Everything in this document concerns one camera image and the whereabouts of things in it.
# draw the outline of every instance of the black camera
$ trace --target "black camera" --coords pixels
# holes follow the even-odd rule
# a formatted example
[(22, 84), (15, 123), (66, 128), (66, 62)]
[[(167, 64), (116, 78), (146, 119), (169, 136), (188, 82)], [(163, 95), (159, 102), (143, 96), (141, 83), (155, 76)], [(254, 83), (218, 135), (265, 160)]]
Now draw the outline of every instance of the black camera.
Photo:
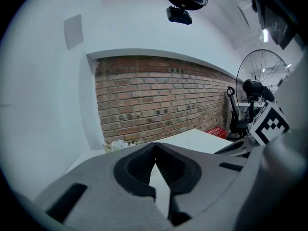
[(169, 7), (167, 8), (169, 21), (190, 25), (193, 23), (192, 17), (187, 10)]

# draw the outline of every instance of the red crate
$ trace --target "red crate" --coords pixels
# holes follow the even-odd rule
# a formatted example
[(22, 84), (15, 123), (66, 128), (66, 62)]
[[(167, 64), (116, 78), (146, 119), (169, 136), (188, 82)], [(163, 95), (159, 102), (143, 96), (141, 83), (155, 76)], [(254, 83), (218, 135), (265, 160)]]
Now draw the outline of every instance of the red crate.
[(214, 135), (216, 137), (227, 139), (228, 131), (219, 127), (212, 128), (208, 131), (205, 131), (208, 134)]

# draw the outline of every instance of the brick wall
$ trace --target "brick wall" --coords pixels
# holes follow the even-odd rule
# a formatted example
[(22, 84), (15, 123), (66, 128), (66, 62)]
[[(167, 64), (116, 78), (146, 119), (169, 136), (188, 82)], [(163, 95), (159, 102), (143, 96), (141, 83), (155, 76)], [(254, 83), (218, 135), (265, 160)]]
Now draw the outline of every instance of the brick wall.
[(100, 59), (96, 94), (105, 140), (150, 142), (193, 128), (229, 128), (227, 86), (235, 79), (175, 59)]

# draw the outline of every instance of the black headband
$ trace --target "black headband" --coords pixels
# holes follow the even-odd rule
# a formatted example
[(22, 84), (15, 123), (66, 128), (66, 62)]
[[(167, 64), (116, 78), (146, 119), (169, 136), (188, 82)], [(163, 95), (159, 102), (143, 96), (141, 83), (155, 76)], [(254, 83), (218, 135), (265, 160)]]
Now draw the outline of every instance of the black headband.
[(203, 5), (200, 5), (193, 0), (169, 0), (169, 2), (184, 10), (199, 10), (203, 8)]

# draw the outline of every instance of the white ceiling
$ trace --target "white ceiling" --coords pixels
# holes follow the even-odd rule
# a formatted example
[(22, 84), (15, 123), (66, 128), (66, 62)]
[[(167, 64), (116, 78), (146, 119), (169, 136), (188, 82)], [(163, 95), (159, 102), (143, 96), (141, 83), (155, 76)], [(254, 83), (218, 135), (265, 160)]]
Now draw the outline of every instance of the white ceiling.
[(300, 48), (294, 41), (284, 51), (271, 38), (264, 43), (258, 15), (250, 4), (250, 0), (209, 0), (198, 12), (228, 38), (243, 59), (254, 50), (267, 49), (278, 54), (286, 64), (295, 65), (302, 55)]

